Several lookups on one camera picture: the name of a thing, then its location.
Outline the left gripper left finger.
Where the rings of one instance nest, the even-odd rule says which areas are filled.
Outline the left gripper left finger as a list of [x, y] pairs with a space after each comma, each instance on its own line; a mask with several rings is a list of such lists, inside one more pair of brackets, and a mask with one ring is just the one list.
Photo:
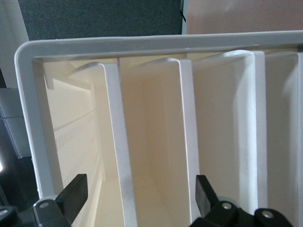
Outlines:
[[87, 175], [78, 174], [55, 199], [43, 199], [34, 204], [37, 227], [71, 227], [87, 199]]

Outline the white drawer cabinet housing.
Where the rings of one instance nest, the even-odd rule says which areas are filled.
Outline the white drawer cabinet housing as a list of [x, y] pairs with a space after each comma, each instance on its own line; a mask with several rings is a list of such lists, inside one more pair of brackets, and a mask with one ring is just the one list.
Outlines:
[[282, 46], [303, 49], [303, 30], [72, 38], [22, 44], [15, 53], [14, 63], [39, 197], [58, 194], [63, 188], [45, 91], [44, 62], [57, 58], [114, 58]]

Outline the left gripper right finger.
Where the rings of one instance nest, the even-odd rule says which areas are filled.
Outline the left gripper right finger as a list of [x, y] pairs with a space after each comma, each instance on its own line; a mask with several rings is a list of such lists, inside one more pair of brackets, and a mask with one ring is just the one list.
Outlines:
[[238, 208], [231, 202], [219, 200], [205, 175], [196, 176], [196, 203], [205, 219], [236, 219]]

